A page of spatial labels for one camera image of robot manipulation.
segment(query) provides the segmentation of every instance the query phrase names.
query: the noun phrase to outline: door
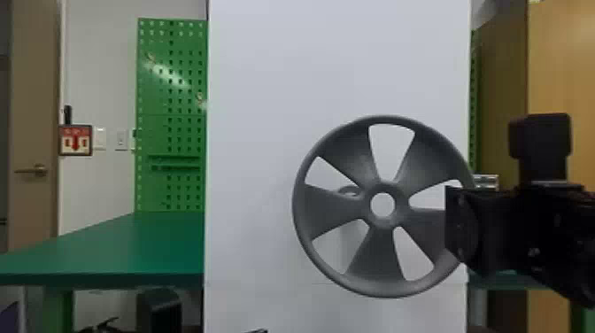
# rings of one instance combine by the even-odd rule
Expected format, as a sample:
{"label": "door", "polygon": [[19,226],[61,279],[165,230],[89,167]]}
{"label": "door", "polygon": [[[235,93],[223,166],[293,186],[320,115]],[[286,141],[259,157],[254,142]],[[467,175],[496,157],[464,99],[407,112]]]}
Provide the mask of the door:
{"label": "door", "polygon": [[56,0],[12,2],[10,250],[56,235],[58,28]]}

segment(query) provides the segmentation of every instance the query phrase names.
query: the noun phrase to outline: fire alarm sign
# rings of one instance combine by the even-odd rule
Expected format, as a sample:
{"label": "fire alarm sign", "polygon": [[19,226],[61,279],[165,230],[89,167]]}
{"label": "fire alarm sign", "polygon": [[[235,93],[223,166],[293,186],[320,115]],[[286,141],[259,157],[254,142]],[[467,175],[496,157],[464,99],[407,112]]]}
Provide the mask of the fire alarm sign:
{"label": "fire alarm sign", "polygon": [[90,125],[60,126],[61,156],[91,156],[93,154],[93,127]]}

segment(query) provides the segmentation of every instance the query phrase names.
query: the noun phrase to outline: spoked wheel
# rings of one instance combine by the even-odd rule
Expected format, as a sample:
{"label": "spoked wheel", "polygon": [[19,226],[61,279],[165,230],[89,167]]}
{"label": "spoked wheel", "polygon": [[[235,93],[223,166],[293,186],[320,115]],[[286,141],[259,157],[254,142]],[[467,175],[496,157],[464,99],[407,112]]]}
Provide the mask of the spoked wheel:
{"label": "spoked wheel", "polygon": [[[370,127],[380,124],[414,132],[395,178],[389,181],[378,174],[369,138]],[[318,157],[357,188],[332,191],[306,184],[308,171]],[[323,137],[300,167],[293,191],[297,236],[314,265],[348,290],[376,298],[402,298],[423,292],[442,282],[459,262],[444,246],[444,211],[411,207],[409,198],[450,180],[458,180],[466,188],[474,186],[465,160],[436,130],[397,116],[356,120]],[[395,201],[389,216],[377,216],[371,209],[371,200],[379,193],[388,193]],[[321,258],[313,240],[355,220],[365,221],[369,230],[346,272],[339,273]],[[433,269],[427,275],[414,281],[405,279],[395,250],[395,228],[403,228],[431,260]]]}

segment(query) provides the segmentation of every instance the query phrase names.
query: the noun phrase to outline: green table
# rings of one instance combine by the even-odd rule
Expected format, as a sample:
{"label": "green table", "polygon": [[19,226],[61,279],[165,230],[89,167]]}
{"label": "green table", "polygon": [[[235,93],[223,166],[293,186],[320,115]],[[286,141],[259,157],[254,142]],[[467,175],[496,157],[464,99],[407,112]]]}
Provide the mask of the green table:
{"label": "green table", "polygon": [[0,256],[0,285],[42,286],[43,327],[73,331],[73,290],[202,289],[202,213],[131,213]]}

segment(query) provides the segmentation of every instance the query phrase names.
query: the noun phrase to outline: wooden panel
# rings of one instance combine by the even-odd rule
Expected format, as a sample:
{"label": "wooden panel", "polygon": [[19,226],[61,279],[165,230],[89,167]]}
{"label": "wooden panel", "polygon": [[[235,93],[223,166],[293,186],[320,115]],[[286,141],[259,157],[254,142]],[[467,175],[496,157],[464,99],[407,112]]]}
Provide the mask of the wooden panel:
{"label": "wooden panel", "polygon": [[[568,161],[568,178],[589,190],[595,190],[591,147],[595,121],[594,19],[592,0],[547,1],[530,6],[529,12],[529,112],[570,114],[573,154]],[[530,333],[569,332],[570,323],[566,299],[551,291],[529,294]]]}
{"label": "wooden panel", "polygon": [[529,333],[566,333],[570,331],[568,301],[551,290],[531,290],[527,299]]}
{"label": "wooden panel", "polygon": [[503,190],[518,182],[508,155],[508,122],[527,113],[527,5],[517,4],[479,30],[481,40],[479,172],[498,174]]}

